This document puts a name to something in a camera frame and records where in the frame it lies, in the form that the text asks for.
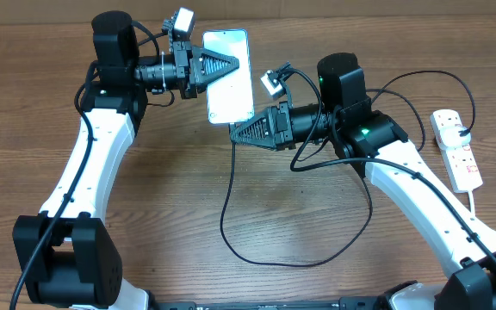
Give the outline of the blue Samsung Galaxy smartphone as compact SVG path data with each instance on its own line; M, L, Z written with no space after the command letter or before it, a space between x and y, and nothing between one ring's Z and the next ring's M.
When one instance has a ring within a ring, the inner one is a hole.
M208 121L229 124L249 120L254 116L254 100L247 32L241 28L207 31L202 35L202 44L210 51L239 60L238 69L208 86Z

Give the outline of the white power strip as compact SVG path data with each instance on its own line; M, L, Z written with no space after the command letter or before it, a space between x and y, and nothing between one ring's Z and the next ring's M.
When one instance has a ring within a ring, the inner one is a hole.
M463 127L461 116L452 109L440 109L433 112L430 121L436 142L441 127ZM483 184L470 143L455 149L442 150L440 148L440 152L454 192L471 192Z

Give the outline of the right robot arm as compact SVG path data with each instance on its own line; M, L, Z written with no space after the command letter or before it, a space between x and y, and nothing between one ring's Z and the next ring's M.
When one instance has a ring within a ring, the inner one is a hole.
M317 65L317 101L294 107L284 65L263 75L279 99L250 120L230 127L233 144L301 153L330 142L340 164L350 164L365 185L384 192L430 246L446 276L444 285L404 282L371 298L343 298L339 306L366 309L496 309L496 231L447 189L421 158L407 133L373 109L362 68L352 53L334 53Z

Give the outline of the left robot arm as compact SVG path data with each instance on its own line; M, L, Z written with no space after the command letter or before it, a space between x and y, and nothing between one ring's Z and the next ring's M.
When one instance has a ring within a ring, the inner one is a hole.
M154 309L154 295L128 282L105 226L109 195L136 137L149 95L191 99L239 69L236 57L195 46L195 16L164 21L170 50L140 55L142 25L112 10L91 23L96 59L73 104L76 144L55 190L36 215L18 217L12 239L22 273L16 292L36 304L71 309Z

